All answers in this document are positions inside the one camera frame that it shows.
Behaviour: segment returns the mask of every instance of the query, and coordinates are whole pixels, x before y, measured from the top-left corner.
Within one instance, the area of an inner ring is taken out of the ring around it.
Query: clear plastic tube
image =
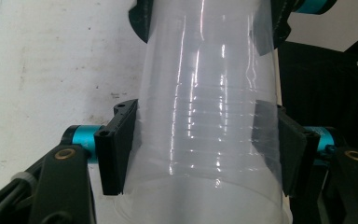
[[[115,204],[129,223],[284,223],[276,108],[255,109],[276,104],[270,14],[269,0],[154,1]]]

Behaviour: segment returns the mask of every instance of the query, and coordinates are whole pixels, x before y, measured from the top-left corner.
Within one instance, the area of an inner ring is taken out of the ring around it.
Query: transparent plastic cylinder
[[[269,0],[154,1],[128,223],[286,223],[270,16]]]

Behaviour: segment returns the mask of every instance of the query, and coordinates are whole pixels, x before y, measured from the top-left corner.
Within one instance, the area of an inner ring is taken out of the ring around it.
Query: white wall
[[[345,50],[358,40],[358,1],[337,0],[323,15],[292,13],[288,40]]]
[[[0,189],[73,124],[102,124],[138,97],[145,46],[124,0],[0,1]],[[112,199],[91,166],[98,219]]]

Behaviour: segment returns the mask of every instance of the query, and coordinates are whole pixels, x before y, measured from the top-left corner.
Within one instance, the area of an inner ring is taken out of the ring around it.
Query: metal screw
[[[69,159],[69,158],[75,156],[75,154],[76,154],[76,151],[74,149],[66,148],[66,149],[58,151],[54,157],[57,160],[66,160],[66,159]]]
[[[345,151],[345,155],[355,161],[358,161],[358,151],[348,150]]]

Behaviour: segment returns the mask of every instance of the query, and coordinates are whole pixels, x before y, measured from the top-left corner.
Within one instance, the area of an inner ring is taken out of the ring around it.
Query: black cable
[[[42,157],[37,162],[35,162],[32,166],[26,169],[26,172],[30,173],[34,176],[34,178],[39,179],[40,171],[42,170],[43,159]],[[0,202],[6,198],[6,196],[19,184],[19,179],[14,179],[10,183],[8,183],[4,188],[0,190]]]
[[[18,200],[21,195],[23,195],[26,187],[26,183],[20,182],[19,185],[14,188],[2,202],[0,202],[0,218],[7,211],[7,208]]]

